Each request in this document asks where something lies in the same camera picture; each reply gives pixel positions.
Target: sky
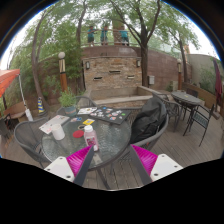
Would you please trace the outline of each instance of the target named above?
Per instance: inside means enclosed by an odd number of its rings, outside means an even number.
[[[12,49],[14,49],[16,46],[18,46],[19,44],[22,43],[23,41],[23,37],[25,35],[25,31],[27,29],[27,27],[32,24],[37,18],[39,17],[39,14],[37,14],[36,16],[34,16],[15,36],[16,40],[13,43],[13,40],[11,41],[11,43],[9,44],[7,50],[5,51],[4,55],[1,58],[0,61],[0,69],[2,70],[6,70],[7,69],[7,62],[8,62],[8,58],[9,58],[9,53],[10,53],[10,49],[11,46]],[[196,50],[196,48],[192,45],[189,44],[189,49],[190,49],[190,53],[191,54],[204,54],[204,55],[210,55],[213,57],[216,57],[217,59],[219,59],[215,48],[213,47],[212,43],[209,41],[209,39],[206,37],[206,35],[200,30],[200,28],[194,24],[192,22],[192,27],[193,27],[193,31],[196,33],[196,35],[198,36],[198,39],[200,41],[200,45],[201,48],[199,50]]]

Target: metal chair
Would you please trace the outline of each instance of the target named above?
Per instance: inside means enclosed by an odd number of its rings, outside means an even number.
[[[87,96],[76,96],[76,100],[77,100],[76,105],[78,105],[78,108],[97,107],[97,104]],[[57,115],[66,116],[63,107],[57,110]]]
[[[196,90],[187,88],[186,93],[198,98],[198,92]]]
[[[165,104],[167,114],[169,115],[169,119],[171,117],[175,117],[174,128],[173,128],[173,132],[175,132],[177,125],[179,123],[179,120],[180,120],[181,112],[182,112],[182,111],[180,111],[180,108],[179,108],[180,105],[176,102],[171,102],[169,100],[166,100],[165,98],[168,98],[168,97],[163,96],[166,94],[152,93],[152,95],[153,95],[153,97],[158,97],[159,99],[161,99],[162,102]]]
[[[152,150],[153,146],[156,144],[156,142],[159,140],[161,135],[166,130],[166,128],[168,126],[168,121],[169,121],[169,115],[167,114],[166,119],[161,124],[159,131],[155,135],[150,136],[149,138],[146,138],[142,141],[133,143],[133,145],[140,146],[141,148],[147,149],[149,151]],[[131,160],[132,159],[131,159],[131,155],[130,155],[130,146],[128,146],[126,148],[126,150],[124,151],[123,155],[117,161],[131,161]],[[111,164],[110,173],[112,173],[113,167],[114,167],[114,163]]]
[[[192,95],[192,96],[194,96],[196,98],[198,98],[198,92],[193,90],[193,89],[187,88],[186,93],[189,94],[189,95]],[[188,107],[188,106],[185,106],[185,107],[183,107],[183,109],[184,109],[184,117],[183,117],[183,120],[184,120],[185,115],[186,115],[186,111],[191,112],[192,108]]]
[[[190,121],[188,122],[188,125],[187,125],[187,128],[183,134],[183,136],[186,134],[187,132],[187,129],[189,127],[189,132],[191,131],[191,126],[192,124],[194,123],[194,121],[196,121],[198,124],[200,124],[203,128],[205,128],[205,131],[204,131],[204,134],[203,134],[203,137],[202,137],[202,140],[201,140],[201,143],[204,139],[204,136],[205,136],[205,133],[207,131],[207,128],[208,128],[208,124],[209,124],[209,120],[213,114],[213,111],[214,111],[214,108],[215,108],[215,105],[213,104],[212,105],[212,108],[210,111],[208,111],[206,108],[202,107],[199,105],[200,108],[204,109],[206,112],[208,112],[208,117],[206,117],[205,115],[203,115],[201,112],[198,111],[198,109],[193,109],[193,114],[192,116],[190,117]]]
[[[23,121],[19,123],[14,131],[14,136],[19,145],[23,150],[35,161],[39,162],[50,162],[41,150],[41,140],[44,132],[39,129],[41,125],[46,123],[48,119],[43,117],[35,121]]]

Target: glass table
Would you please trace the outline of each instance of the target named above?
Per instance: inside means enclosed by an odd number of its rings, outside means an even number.
[[[86,147],[84,137],[74,138],[73,133],[79,130],[78,127],[90,117],[88,115],[77,116],[82,117],[82,121],[70,122],[71,118],[62,125],[65,132],[64,139],[55,140],[52,133],[43,135],[42,150],[51,162],[59,156],[68,157]],[[110,189],[102,175],[101,168],[118,159],[124,152],[130,140],[131,127],[126,120],[120,125],[98,119],[94,120],[91,125],[97,134],[99,150],[94,152],[89,171],[97,170],[106,188]]]

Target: small table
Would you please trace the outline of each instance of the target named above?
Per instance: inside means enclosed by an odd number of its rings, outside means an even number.
[[[190,114],[190,116],[191,116],[193,108],[195,108],[196,106],[200,105],[200,103],[201,103],[200,99],[198,99],[198,98],[196,98],[196,97],[194,97],[192,95],[186,94],[185,92],[172,92],[171,96],[174,98],[174,100],[177,103],[182,105],[181,106],[181,111],[180,111],[180,116],[178,117],[177,123],[180,120],[180,117],[181,117],[181,114],[182,114],[184,106],[187,106],[187,107],[189,107],[191,109],[191,114]]]
[[[78,126],[82,125],[90,117],[88,115],[77,116],[82,117],[81,122],[70,122],[71,118],[62,125],[65,132],[64,139],[60,141],[55,140],[52,133],[43,135],[42,150],[51,162],[59,156],[68,157],[74,152],[86,147],[84,137],[74,138],[72,134],[78,130]],[[94,120],[91,125],[97,134],[99,150],[94,152],[89,171],[97,170],[106,188],[110,189],[102,175],[101,168],[118,159],[124,152],[131,137],[131,127],[127,121],[124,121],[121,125],[117,125],[98,119]]]

